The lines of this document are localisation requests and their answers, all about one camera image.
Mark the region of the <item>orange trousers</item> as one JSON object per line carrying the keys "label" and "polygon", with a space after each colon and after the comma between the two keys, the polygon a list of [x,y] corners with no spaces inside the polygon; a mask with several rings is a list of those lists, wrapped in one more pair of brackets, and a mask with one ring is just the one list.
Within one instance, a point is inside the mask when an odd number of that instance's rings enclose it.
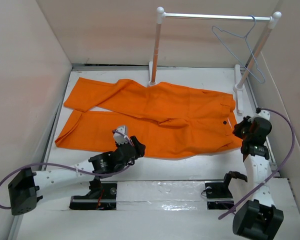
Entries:
{"label": "orange trousers", "polygon": [[72,109],[55,140],[59,148],[114,149],[112,131],[126,126],[145,145],[148,158],[180,159],[237,149],[236,103],[228,93],[160,82],[145,87],[79,78],[64,102]]}

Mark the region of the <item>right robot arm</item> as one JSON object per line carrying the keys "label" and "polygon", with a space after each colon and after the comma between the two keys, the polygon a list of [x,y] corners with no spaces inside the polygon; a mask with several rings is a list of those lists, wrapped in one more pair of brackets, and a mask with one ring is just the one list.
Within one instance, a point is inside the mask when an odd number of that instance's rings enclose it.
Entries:
{"label": "right robot arm", "polygon": [[284,213],[276,208],[266,181],[271,170],[265,142],[271,130],[270,120],[261,116],[246,116],[235,125],[233,134],[242,139],[240,151],[246,179],[239,183],[230,179],[221,184],[225,196],[233,197],[238,192],[243,195],[235,201],[232,231],[249,240],[274,239],[284,220]]}

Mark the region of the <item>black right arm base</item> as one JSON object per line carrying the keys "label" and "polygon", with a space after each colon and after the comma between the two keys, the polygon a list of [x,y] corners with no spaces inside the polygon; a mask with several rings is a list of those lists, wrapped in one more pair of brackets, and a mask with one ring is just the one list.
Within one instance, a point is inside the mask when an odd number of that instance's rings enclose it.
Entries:
{"label": "black right arm base", "polygon": [[238,171],[229,171],[223,180],[209,180],[204,182],[205,189],[201,195],[206,198],[208,210],[229,210],[234,206],[233,196],[229,190],[232,179],[248,181],[246,175]]}

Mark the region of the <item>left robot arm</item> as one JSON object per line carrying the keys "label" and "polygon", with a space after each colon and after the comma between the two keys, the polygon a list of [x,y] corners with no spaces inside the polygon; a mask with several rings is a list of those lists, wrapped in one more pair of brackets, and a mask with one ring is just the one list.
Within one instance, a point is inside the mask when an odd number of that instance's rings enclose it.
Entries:
{"label": "left robot arm", "polygon": [[97,154],[72,166],[55,164],[56,169],[33,171],[25,166],[8,184],[11,213],[23,215],[34,210],[48,195],[74,184],[85,183],[84,192],[97,198],[102,191],[100,180],[123,172],[144,157],[146,146],[136,136],[127,143],[117,144],[114,151]]}

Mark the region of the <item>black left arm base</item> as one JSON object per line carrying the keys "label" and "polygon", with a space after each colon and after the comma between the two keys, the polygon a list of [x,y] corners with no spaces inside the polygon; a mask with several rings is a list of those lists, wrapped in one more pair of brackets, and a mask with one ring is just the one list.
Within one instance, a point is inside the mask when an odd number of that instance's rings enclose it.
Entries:
{"label": "black left arm base", "polygon": [[86,195],[75,195],[69,208],[76,211],[112,211],[117,209],[117,181],[93,180]]}

